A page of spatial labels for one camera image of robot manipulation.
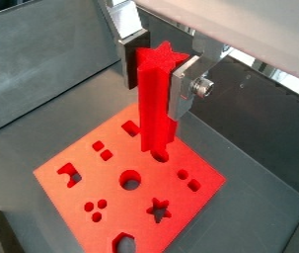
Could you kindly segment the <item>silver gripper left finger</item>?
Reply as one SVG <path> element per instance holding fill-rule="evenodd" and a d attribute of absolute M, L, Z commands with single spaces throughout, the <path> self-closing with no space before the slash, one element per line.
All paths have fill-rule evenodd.
<path fill-rule="evenodd" d="M 133 0 L 97 0 L 97 3 L 121 59 L 124 84 L 133 89 L 137 86 L 136 49 L 149 47 L 149 31 L 143 28 Z"/>

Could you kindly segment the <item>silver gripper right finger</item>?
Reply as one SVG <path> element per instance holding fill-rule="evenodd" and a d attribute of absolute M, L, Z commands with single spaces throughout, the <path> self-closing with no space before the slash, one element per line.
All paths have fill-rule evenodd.
<path fill-rule="evenodd" d="M 211 94 L 214 81 L 207 77 L 208 71 L 232 51 L 200 32 L 194 34 L 192 49 L 196 54 L 176 67 L 170 78 L 167 114 L 175 121 L 190 110 L 194 98 L 204 99 Z"/>

